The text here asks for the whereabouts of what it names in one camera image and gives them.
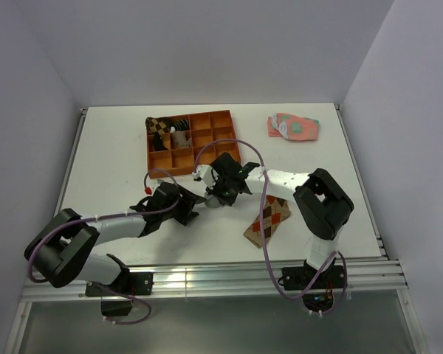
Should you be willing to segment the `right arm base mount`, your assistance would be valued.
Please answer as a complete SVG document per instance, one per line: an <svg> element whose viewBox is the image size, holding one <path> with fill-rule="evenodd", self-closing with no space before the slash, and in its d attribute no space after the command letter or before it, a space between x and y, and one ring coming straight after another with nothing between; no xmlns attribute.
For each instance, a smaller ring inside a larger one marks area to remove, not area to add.
<svg viewBox="0 0 443 354"><path fill-rule="evenodd" d="M285 291L303 290L311 282L316 270L307 266L283 267L281 269L281 277L278 279L278 284L284 288ZM341 265L333 265L326 271L320 273L315 280L311 289L313 290L327 290L343 288L346 281L345 269Z"/></svg>

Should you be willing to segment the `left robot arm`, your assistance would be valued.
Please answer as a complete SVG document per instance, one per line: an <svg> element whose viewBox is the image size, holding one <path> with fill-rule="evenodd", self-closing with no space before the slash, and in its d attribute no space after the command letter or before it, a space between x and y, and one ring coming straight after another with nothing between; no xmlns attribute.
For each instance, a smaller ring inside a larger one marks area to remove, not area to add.
<svg viewBox="0 0 443 354"><path fill-rule="evenodd" d="M111 294L127 294L133 283L129 267L113 254L95 254L94 247L148 236L168 220L187 226L198 216L193 208L203 202L204 197L179 184L162 182L125 212L85 218L62 209L29 243L24 258L29 270L37 270L40 281L54 288L85 280Z"/></svg>

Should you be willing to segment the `grey ankle sock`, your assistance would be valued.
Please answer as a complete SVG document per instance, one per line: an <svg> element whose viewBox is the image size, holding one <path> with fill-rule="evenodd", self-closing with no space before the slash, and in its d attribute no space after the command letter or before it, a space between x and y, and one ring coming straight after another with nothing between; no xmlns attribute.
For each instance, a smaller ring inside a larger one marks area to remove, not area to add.
<svg viewBox="0 0 443 354"><path fill-rule="evenodd" d="M205 201L205 206L208 208L219 208L221 206L221 203L217 198L207 198Z"/></svg>

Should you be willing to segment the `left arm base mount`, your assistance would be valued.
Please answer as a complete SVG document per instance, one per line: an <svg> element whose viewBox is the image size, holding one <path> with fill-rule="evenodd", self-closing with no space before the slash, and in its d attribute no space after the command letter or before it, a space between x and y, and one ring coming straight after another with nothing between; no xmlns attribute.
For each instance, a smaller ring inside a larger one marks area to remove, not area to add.
<svg viewBox="0 0 443 354"><path fill-rule="evenodd" d="M117 279L109 285L104 285L105 288L113 292L132 295L132 296L148 296L151 294L153 285L152 272L128 272L120 275ZM110 296L111 293L102 290L96 283L86 286L85 295L89 297Z"/></svg>

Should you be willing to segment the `argyle beige orange sock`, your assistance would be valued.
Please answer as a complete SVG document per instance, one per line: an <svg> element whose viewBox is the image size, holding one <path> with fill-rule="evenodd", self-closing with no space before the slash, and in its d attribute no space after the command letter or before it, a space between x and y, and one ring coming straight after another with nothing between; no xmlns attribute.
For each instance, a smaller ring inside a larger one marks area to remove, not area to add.
<svg viewBox="0 0 443 354"><path fill-rule="evenodd" d="M263 206L263 227L260 224L259 216L245 230L243 236L248 239L258 249L262 248L261 230L264 230L266 243L281 223L291 215L287 200L268 195Z"/></svg>

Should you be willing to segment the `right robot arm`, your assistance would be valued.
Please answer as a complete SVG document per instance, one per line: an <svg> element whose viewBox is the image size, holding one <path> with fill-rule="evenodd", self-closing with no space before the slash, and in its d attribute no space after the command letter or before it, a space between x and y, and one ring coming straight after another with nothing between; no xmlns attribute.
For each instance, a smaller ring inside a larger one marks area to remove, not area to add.
<svg viewBox="0 0 443 354"><path fill-rule="evenodd" d="M205 183L209 198L221 206L233 205L240 194L271 196L297 205L312 234L312 244L303 265L283 268L275 281L282 294L347 288L346 262L336 264L335 260L343 257L337 242L354 204L328 171L290 173L268 169L263 162L240 165L223 153L211 164L198 166L193 177Z"/></svg>

